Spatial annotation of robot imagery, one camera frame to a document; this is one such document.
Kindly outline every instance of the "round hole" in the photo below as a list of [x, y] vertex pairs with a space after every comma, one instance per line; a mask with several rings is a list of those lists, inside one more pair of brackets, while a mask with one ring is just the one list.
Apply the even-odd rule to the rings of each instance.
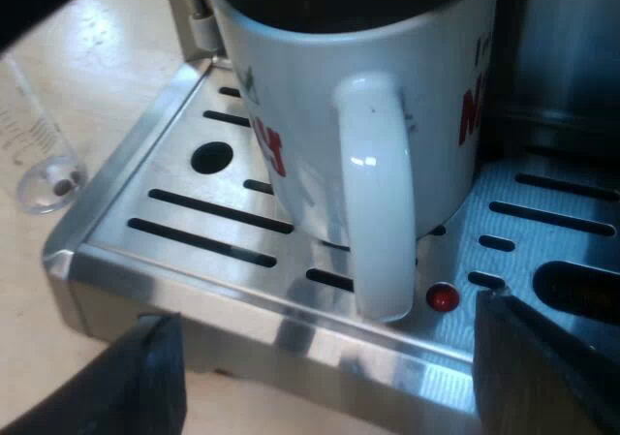
[[225, 169], [232, 159], [233, 149], [225, 142], [208, 142], [194, 151], [192, 169], [198, 173], [215, 173]]
[[436, 227], [435, 229], [433, 229], [433, 231], [430, 234], [434, 236], [443, 236], [446, 234], [446, 227], [444, 227], [443, 225], [440, 225], [439, 227]]
[[426, 292], [426, 302], [437, 312], [449, 312], [456, 309], [460, 294], [449, 283], [436, 283]]

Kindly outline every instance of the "printed text on mug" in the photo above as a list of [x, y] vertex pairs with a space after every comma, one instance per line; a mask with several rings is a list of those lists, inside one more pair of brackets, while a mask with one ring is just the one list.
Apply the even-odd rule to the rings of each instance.
[[280, 135], [269, 127], [265, 127], [259, 117], [252, 118], [252, 128], [254, 128], [254, 133], [256, 133], [261, 151], [266, 160], [271, 163], [273, 169], [280, 176], [287, 176], [287, 171], [284, 169], [284, 161], [282, 160], [282, 140], [280, 140]]

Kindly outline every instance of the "stainless steel drip tray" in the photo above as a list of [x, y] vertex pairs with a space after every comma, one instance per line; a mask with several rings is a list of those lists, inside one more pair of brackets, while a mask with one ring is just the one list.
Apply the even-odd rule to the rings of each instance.
[[[475, 301], [483, 288], [510, 288], [592, 347], [620, 357], [614, 308], [596, 292], [588, 296], [580, 280], [613, 282], [606, 271], [620, 270], [618, 174], [532, 154], [483, 165], [467, 201], [418, 242], [412, 314], [375, 324], [356, 313], [350, 253], [296, 230], [273, 197], [233, 72], [203, 63], [179, 75], [164, 94], [168, 108], [159, 105], [168, 121], [162, 124], [160, 109], [143, 118], [48, 243], [46, 267], [70, 325], [110, 339], [137, 312], [180, 311], [199, 328], [298, 357], [298, 368], [318, 363], [470, 416]], [[119, 154], [132, 152], [123, 173]], [[574, 286], [558, 293], [562, 278]], [[460, 294], [449, 313], [426, 302], [438, 282]], [[266, 359], [253, 357], [256, 350], [239, 345], [233, 356], [213, 346], [218, 366], [389, 425], [344, 404], [343, 388], [336, 401], [312, 384], [291, 387], [248, 364]], [[188, 347], [188, 360], [200, 361], [196, 340]]]

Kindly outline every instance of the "mug rim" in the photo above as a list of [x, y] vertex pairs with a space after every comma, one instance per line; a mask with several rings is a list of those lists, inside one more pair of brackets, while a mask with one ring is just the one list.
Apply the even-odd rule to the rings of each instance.
[[444, 4], [440, 4], [431, 11], [423, 12], [416, 16], [410, 16], [387, 25], [341, 33], [305, 33], [276, 28], [247, 16], [235, 8], [228, 0], [216, 1], [217, 4], [214, 5], [217, 5], [219, 9], [226, 13], [227, 16], [248, 31], [254, 32], [258, 35], [283, 42], [338, 44], [347, 43], [350, 41], [373, 40], [414, 29], [436, 20], [447, 10], [459, 5], [463, 0], [449, 0]]

